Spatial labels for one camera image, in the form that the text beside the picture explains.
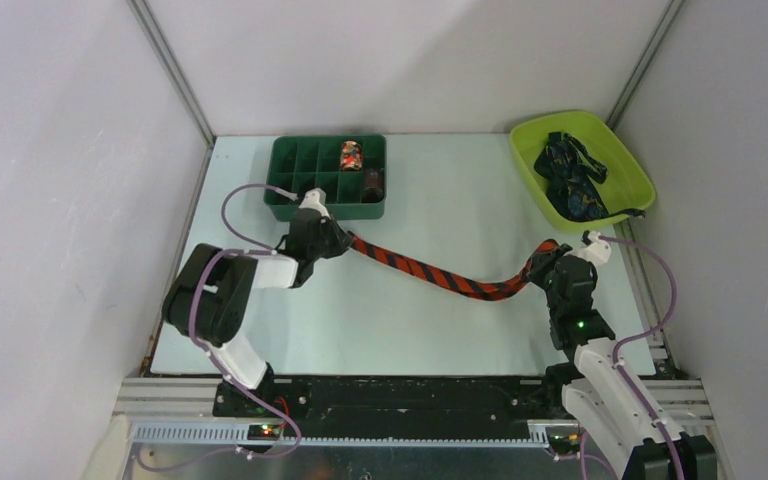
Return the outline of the orange navy striped tie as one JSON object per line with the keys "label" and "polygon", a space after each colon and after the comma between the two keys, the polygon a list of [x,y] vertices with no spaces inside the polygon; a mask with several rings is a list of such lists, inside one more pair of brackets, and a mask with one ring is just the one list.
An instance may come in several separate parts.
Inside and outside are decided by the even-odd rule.
{"label": "orange navy striped tie", "polygon": [[[353,237],[351,248],[359,254],[463,297],[482,301],[501,301],[513,297],[530,283],[524,276],[526,264],[518,273],[507,280],[499,282],[478,281],[375,245],[352,232],[349,234]],[[542,243],[559,244],[554,239],[548,239]]]}

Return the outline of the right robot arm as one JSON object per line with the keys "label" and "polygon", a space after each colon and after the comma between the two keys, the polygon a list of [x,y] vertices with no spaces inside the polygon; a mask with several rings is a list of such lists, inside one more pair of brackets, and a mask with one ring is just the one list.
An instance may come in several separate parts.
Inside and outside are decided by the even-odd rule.
{"label": "right robot arm", "polygon": [[602,240],[583,249],[547,240],[529,259],[527,277],[546,295],[553,346],[574,373],[543,388],[543,408],[572,415],[621,479],[715,479],[710,440],[687,433],[627,368],[621,341],[593,306],[596,268],[610,253]]}

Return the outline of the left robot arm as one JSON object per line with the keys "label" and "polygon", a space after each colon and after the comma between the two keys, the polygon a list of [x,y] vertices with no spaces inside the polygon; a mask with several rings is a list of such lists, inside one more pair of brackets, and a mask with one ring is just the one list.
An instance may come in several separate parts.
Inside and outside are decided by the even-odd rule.
{"label": "left robot arm", "polygon": [[276,403],[275,388],[263,380],[271,366],[243,332],[252,292],[294,289],[313,274],[317,261],[339,257],[352,236],[329,214],[302,208],[275,249],[223,249],[197,245],[169,288],[162,320],[199,348],[226,382],[240,387],[238,404],[264,416]]}

